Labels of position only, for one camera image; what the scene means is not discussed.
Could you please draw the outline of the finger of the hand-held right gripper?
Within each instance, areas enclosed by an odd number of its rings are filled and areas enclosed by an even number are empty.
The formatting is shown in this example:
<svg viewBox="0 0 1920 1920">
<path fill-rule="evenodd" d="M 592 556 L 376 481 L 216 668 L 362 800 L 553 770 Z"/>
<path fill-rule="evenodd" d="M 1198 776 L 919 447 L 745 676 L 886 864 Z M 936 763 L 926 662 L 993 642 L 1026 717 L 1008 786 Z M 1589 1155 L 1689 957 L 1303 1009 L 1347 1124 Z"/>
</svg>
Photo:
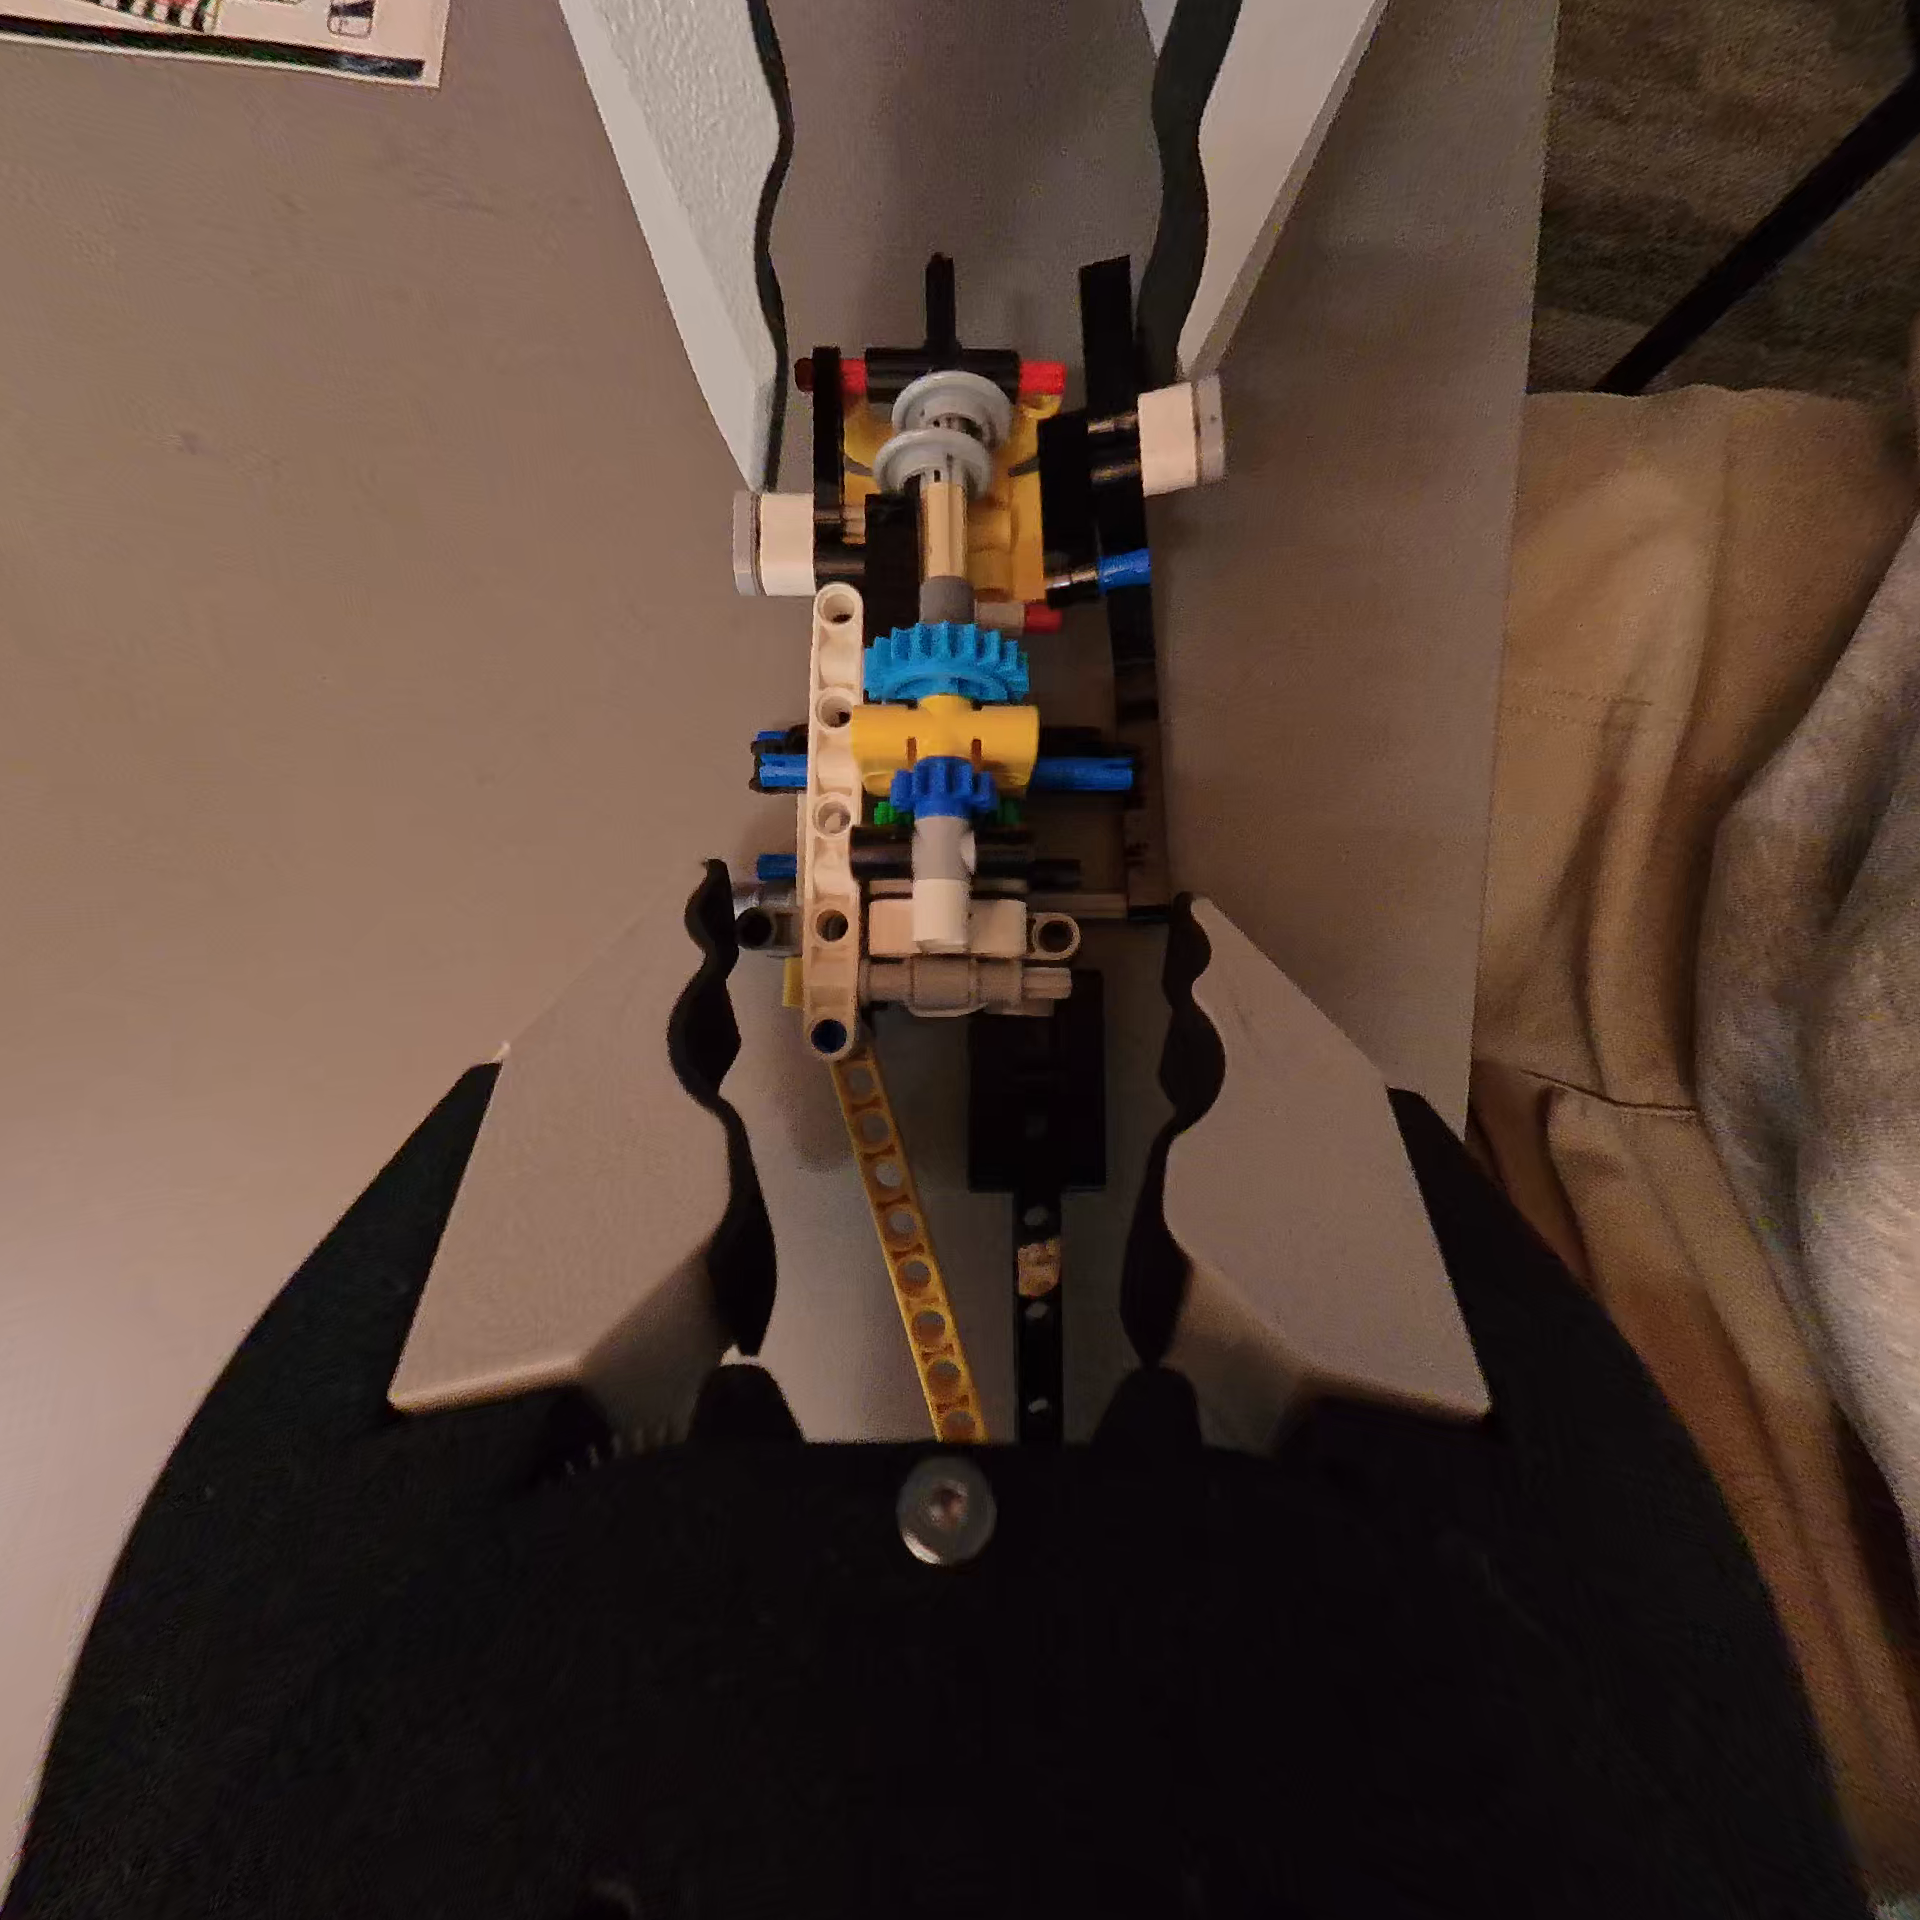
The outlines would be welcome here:
<svg viewBox="0 0 1920 1920">
<path fill-rule="evenodd" d="M 1220 371 L 1383 0 L 1139 0 L 1157 223 L 1136 292 L 1152 380 Z"/>
<path fill-rule="evenodd" d="M 789 295 L 775 212 L 790 90 L 769 0 L 561 4 L 689 371 L 745 492 L 778 481 Z"/>
</svg>

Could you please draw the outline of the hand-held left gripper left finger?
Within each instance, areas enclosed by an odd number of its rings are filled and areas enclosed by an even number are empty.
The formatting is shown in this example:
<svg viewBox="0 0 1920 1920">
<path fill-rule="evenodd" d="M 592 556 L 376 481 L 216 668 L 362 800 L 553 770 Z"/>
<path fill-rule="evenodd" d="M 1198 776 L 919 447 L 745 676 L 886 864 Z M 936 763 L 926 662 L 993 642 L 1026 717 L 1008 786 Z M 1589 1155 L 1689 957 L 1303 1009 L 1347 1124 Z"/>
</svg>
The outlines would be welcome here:
<svg viewBox="0 0 1920 1920">
<path fill-rule="evenodd" d="M 579 1389 L 631 1445 L 678 1445 L 778 1292 L 745 1124 L 731 1101 L 734 874 L 631 924 L 495 1062 L 395 1412 Z"/>
</svg>

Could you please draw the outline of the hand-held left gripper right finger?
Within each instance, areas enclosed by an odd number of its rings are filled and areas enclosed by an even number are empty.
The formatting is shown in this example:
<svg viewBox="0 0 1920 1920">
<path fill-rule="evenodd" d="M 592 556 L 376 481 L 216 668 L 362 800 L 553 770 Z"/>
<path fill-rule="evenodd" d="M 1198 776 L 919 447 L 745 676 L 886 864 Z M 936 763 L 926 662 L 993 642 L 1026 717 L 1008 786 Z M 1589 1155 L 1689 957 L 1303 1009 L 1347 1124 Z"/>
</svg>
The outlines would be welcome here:
<svg viewBox="0 0 1920 1920">
<path fill-rule="evenodd" d="M 1253 941 L 1164 914 L 1164 1128 L 1144 1150 L 1122 1330 L 1212 1445 L 1306 1404 L 1485 1423 L 1491 1376 L 1373 1055 Z"/>
</svg>

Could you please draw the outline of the multicoloured lego gear assembly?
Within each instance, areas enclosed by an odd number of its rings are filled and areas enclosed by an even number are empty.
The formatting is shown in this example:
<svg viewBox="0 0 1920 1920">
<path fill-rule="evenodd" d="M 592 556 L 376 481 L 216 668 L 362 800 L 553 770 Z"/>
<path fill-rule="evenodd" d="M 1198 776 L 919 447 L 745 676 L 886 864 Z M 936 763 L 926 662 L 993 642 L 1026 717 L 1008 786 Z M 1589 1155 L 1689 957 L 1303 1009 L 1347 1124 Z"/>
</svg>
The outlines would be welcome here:
<svg viewBox="0 0 1920 1920">
<path fill-rule="evenodd" d="M 1063 1445 L 1063 1199 L 1111 1183 L 1088 924 L 1164 924 L 1144 506 L 1222 478 L 1220 380 L 1152 384 L 1136 267 L 1075 273 L 1063 364 L 975 350 L 952 255 L 919 341 L 811 350 L 807 492 L 745 492 L 734 586 L 811 602 L 807 724 L 753 735 L 790 850 L 734 888 L 869 1194 L 938 1445 L 987 1445 L 874 1016 L 966 1031 L 966 1183 L 1013 1209 L 1013 1436 Z"/>
</svg>

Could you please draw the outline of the printed instruction booklet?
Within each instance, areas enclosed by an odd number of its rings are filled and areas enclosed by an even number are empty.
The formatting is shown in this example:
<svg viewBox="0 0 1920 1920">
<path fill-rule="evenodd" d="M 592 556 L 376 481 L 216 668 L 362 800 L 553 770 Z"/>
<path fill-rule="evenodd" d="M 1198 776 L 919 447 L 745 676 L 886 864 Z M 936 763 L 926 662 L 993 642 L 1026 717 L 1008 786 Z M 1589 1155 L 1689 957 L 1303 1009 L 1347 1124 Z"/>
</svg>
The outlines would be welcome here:
<svg viewBox="0 0 1920 1920">
<path fill-rule="evenodd" d="M 8 0 L 0 40 L 438 83 L 449 0 Z"/>
</svg>

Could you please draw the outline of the black metal bar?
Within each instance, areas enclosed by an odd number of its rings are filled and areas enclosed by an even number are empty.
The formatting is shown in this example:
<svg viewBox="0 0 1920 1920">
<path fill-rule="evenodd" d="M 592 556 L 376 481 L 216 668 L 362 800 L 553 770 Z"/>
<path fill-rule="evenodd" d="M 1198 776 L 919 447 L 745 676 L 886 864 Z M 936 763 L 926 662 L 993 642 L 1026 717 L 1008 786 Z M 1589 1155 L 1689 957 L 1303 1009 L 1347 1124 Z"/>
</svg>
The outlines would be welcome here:
<svg viewBox="0 0 1920 1920">
<path fill-rule="evenodd" d="M 1589 392 L 1651 392 L 1732 302 L 1920 145 L 1920 73 L 1907 73 Z"/>
</svg>

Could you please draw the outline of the person's tan trouser leg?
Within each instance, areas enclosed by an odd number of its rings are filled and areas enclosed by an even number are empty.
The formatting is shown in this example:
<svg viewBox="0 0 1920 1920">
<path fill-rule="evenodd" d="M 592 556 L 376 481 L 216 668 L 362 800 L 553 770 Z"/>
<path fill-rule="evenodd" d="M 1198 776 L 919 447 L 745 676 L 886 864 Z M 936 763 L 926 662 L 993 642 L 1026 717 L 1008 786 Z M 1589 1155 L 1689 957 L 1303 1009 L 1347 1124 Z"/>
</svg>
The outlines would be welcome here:
<svg viewBox="0 0 1920 1920">
<path fill-rule="evenodd" d="M 1713 838 L 1915 529 L 1915 419 L 1529 403 L 1474 960 L 1474 1150 L 1631 1335 L 1772 1587 L 1883 1912 L 1915 1912 L 1915 1539 L 1713 1155 Z"/>
</svg>

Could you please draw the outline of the grey fleece garment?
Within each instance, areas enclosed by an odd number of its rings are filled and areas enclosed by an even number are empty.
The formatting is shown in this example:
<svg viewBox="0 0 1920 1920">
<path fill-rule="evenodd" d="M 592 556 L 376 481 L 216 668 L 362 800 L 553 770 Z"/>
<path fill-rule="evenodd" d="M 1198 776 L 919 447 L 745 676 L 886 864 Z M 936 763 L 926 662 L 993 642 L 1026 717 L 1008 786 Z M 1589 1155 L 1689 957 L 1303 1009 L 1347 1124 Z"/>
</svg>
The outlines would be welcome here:
<svg viewBox="0 0 1920 1920">
<path fill-rule="evenodd" d="M 1920 1436 L 1920 535 L 1713 838 L 1692 1080 L 1871 1455 Z"/>
</svg>

